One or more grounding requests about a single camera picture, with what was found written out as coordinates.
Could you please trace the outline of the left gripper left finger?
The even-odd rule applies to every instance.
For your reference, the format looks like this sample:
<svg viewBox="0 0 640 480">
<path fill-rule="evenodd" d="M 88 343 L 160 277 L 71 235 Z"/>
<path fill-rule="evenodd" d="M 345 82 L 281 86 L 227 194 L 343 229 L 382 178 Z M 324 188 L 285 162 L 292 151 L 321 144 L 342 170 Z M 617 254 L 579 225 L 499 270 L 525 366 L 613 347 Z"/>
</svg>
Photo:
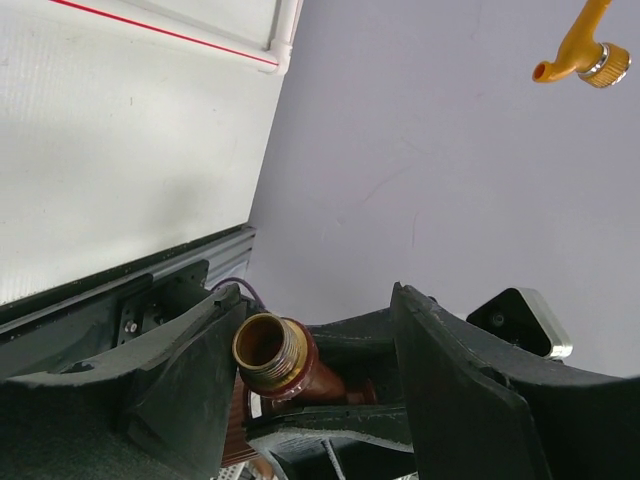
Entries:
<svg viewBox="0 0 640 480">
<path fill-rule="evenodd" d="M 5 479 L 213 479 L 246 314 L 235 286 L 66 368 L 1 383 Z"/>
</svg>

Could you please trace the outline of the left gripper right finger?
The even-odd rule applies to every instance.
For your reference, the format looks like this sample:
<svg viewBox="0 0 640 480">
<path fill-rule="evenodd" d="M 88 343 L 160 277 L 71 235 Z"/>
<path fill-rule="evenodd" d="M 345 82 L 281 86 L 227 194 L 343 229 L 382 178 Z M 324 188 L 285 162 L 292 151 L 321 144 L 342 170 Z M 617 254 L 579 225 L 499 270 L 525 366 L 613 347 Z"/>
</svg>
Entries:
<svg viewBox="0 0 640 480">
<path fill-rule="evenodd" d="M 635 479 L 639 382 L 541 358 L 412 286 L 390 314 L 423 479 Z"/>
</svg>

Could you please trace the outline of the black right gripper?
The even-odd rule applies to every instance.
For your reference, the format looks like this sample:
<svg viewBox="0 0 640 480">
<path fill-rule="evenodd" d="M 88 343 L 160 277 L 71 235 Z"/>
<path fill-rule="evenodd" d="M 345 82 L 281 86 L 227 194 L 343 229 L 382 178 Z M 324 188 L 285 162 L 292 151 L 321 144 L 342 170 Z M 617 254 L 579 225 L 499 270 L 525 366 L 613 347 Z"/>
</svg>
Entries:
<svg viewBox="0 0 640 480">
<path fill-rule="evenodd" d="M 369 379 L 371 405 L 290 403 L 245 424 L 247 442 L 270 461 L 279 479 L 399 479 L 415 473 L 415 458 L 389 309 L 309 331 L 321 361 L 345 381 Z"/>
</svg>

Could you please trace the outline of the brown water faucet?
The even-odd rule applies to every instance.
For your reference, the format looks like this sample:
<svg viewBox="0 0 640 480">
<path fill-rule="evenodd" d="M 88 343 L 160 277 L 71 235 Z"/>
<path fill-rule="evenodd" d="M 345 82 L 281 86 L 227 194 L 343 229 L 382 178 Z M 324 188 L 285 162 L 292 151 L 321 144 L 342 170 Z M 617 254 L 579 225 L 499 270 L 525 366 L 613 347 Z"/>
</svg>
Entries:
<svg viewBox="0 0 640 480">
<path fill-rule="evenodd" d="M 222 466 L 254 460 L 244 425 L 250 418 L 250 395 L 258 395 L 269 413 L 290 403 L 302 405 L 371 405 L 372 382 L 345 381 L 324 364 L 310 331 L 300 322 L 271 313 L 249 317 L 236 331 L 232 354 L 238 375 L 222 454 Z"/>
</svg>

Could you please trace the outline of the white PVC pipe frame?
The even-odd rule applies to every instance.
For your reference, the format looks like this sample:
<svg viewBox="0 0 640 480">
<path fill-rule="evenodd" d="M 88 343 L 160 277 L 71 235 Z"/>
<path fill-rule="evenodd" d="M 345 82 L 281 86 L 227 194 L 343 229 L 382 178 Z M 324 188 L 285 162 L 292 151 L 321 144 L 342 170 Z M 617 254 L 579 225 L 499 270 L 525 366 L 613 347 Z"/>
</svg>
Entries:
<svg viewBox="0 0 640 480">
<path fill-rule="evenodd" d="M 57 1 L 66 20 L 134 40 L 287 73 L 301 1 Z"/>
</svg>

